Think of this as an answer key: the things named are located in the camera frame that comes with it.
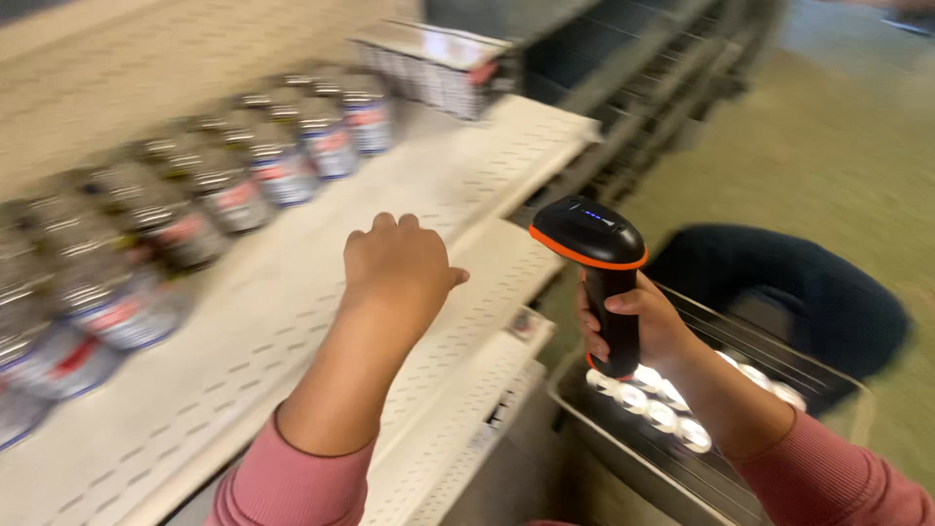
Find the handheld barcode scanner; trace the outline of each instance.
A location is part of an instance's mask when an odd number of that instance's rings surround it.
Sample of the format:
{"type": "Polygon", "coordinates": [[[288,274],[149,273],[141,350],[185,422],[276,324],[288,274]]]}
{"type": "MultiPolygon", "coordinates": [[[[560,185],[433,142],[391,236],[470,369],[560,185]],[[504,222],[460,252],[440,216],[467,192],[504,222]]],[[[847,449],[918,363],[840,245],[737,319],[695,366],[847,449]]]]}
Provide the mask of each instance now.
{"type": "Polygon", "coordinates": [[[609,313],[604,300],[632,290],[648,252],[638,230],[624,216],[590,199],[566,196],[540,210],[529,226],[537,241],[584,267],[588,308],[600,321],[600,335],[611,352],[591,367],[624,379],[640,365],[639,318],[609,313]]]}

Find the pink sleeve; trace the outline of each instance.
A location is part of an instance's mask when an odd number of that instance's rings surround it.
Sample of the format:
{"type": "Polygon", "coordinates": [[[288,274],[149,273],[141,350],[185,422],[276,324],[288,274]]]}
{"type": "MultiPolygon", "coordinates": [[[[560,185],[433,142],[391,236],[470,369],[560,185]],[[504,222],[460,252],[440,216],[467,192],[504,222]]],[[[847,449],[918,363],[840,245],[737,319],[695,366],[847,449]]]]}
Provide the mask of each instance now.
{"type": "Polygon", "coordinates": [[[776,526],[935,524],[922,487],[803,413],[776,447],[733,464],[776,526]]]}
{"type": "Polygon", "coordinates": [[[205,524],[357,524],[364,515],[374,442],[343,457],[315,457],[286,443],[271,418],[243,462],[224,476],[205,524]]]}

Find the scanner handle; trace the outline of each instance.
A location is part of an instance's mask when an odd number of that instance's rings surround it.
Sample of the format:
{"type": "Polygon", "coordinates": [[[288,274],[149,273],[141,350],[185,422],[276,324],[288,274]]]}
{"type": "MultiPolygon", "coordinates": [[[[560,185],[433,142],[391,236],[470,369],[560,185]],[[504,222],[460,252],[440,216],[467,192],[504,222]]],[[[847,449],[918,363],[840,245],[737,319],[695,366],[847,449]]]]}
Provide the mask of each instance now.
{"type": "Polygon", "coordinates": [[[600,322],[600,336],[611,350],[606,362],[591,356],[588,356],[588,362],[611,378],[628,377],[640,365],[640,317],[611,313],[604,308],[604,300],[633,290],[636,285],[636,270],[584,266],[588,308],[600,322]]]}

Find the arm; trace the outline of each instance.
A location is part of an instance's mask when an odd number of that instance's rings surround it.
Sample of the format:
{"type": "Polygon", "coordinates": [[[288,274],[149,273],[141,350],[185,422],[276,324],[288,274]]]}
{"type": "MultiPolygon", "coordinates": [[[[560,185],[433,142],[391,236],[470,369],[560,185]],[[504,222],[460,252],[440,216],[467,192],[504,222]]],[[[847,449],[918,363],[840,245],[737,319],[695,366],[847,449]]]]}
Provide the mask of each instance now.
{"type": "Polygon", "coordinates": [[[218,488],[208,525],[356,524],[393,378],[452,287],[437,233],[382,213],[344,249],[338,316],[289,398],[218,488]]]}
{"type": "MultiPolygon", "coordinates": [[[[606,357],[582,286],[578,302],[589,352],[606,357]]],[[[605,306],[640,315],[641,360],[679,390],[778,526],[935,524],[931,500],[919,486],[718,357],[642,274],[636,289],[607,298],[605,306]]]]}

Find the black and orange scanner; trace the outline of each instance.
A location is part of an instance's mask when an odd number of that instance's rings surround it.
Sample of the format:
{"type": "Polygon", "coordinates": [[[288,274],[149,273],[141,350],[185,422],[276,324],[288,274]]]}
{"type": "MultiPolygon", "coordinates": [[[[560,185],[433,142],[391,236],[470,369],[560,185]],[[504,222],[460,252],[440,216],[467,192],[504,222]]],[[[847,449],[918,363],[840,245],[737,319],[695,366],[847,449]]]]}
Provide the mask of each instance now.
{"type": "Polygon", "coordinates": [[[623,215],[578,196],[546,206],[532,220],[529,233],[556,254],[584,268],[584,290],[600,335],[610,348],[606,362],[587,355],[591,367],[626,379],[640,365],[639,318],[609,313],[604,300],[632,290],[637,269],[649,255],[640,232],[623,215]]]}

